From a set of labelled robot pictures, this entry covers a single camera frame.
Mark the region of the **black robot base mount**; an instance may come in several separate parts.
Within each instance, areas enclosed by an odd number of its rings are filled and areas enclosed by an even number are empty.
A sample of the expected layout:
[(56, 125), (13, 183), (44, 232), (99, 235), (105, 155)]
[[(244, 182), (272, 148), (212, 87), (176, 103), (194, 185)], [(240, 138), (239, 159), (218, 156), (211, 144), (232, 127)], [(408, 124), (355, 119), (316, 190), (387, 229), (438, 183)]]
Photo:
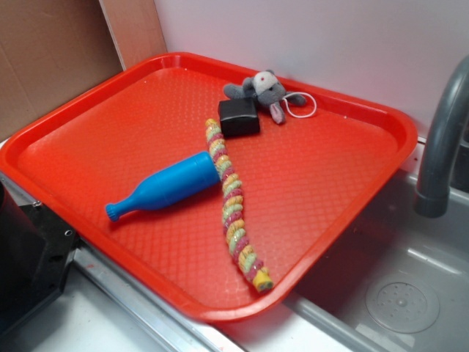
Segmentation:
[(64, 292), (78, 235), (46, 205), (18, 205), (1, 186), (1, 337)]

